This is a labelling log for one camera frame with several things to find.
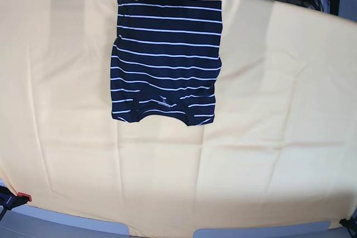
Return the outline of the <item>navy white striped T-shirt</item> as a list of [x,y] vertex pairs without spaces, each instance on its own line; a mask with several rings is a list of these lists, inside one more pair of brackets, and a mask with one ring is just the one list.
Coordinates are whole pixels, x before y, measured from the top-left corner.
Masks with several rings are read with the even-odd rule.
[[112,117],[168,116],[187,126],[215,117],[221,70],[220,0],[117,0],[110,63]]

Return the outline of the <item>yellow table cloth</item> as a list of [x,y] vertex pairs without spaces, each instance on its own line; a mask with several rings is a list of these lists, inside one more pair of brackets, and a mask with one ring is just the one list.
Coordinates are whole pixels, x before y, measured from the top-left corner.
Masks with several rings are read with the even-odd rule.
[[117,0],[1,0],[1,180],[38,208],[191,237],[356,208],[356,23],[222,0],[213,123],[111,116]]

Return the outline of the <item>red black clamp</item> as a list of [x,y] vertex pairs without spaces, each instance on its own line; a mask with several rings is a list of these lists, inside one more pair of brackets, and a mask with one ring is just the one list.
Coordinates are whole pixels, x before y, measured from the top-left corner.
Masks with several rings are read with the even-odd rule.
[[1,206],[7,210],[12,210],[15,207],[22,206],[32,201],[30,195],[19,192],[14,195],[7,187],[0,186]]

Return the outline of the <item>black clamp right corner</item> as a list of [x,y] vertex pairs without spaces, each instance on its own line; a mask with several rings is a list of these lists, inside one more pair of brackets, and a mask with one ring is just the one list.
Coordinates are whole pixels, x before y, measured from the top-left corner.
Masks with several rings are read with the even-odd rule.
[[356,217],[342,219],[339,224],[346,228],[351,238],[357,238],[357,220]]

